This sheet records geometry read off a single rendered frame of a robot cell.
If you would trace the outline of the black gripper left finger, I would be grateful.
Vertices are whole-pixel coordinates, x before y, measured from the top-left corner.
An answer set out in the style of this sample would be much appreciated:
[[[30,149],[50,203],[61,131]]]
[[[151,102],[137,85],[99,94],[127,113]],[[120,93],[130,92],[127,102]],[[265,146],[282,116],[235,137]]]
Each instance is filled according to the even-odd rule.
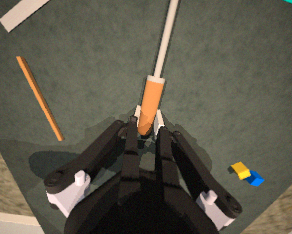
[[[92,182],[120,139],[126,136],[117,209],[125,217],[136,213],[141,198],[137,139],[140,110],[141,106],[137,105],[129,123],[114,121],[77,158],[45,177],[44,185],[52,209],[60,209],[68,217],[90,191],[90,178]]]

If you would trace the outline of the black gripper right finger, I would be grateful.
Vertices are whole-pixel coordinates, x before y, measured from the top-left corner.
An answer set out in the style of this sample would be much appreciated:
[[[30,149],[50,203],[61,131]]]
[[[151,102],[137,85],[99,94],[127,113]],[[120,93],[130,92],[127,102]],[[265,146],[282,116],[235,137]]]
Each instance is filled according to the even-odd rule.
[[[214,179],[184,136],[179,131],[172,133],[168,130],[158,109],[153,126],[155,170],[161,171],[163,216],[167,221],[176,223],[186,210],[178,166],[193,200],[210,217],[218,231],[224,230],[242,213],[239,202]]]

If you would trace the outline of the cream flat bar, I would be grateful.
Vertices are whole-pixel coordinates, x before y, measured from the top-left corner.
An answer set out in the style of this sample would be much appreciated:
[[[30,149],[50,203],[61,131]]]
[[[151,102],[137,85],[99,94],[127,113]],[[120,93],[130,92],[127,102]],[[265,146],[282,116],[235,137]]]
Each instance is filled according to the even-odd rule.
[[[50,0],[22,0],[6,13],[0,19],[0,22],[8,32],[11,32],[15,27],[49,1]]]

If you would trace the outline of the small blue cube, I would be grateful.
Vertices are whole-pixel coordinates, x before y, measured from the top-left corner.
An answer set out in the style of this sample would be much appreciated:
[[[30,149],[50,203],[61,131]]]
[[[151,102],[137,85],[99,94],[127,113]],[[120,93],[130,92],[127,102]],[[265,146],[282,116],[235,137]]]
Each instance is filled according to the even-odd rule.
[[[245,177],[245,179],[250,185],[259,186],[264,181],[264,179],[257,172],[251,170],[249,170],[249,172],[250,176]]]

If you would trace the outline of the yellow block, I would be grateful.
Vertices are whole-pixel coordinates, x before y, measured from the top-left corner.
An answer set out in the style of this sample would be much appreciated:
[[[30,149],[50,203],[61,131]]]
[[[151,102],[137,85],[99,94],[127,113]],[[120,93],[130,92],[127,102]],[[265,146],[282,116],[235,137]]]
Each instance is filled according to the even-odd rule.
[[[240,179],[250,176],[249,170],[240,161],[236,164],[231,165],[233,171],[237,174]]]

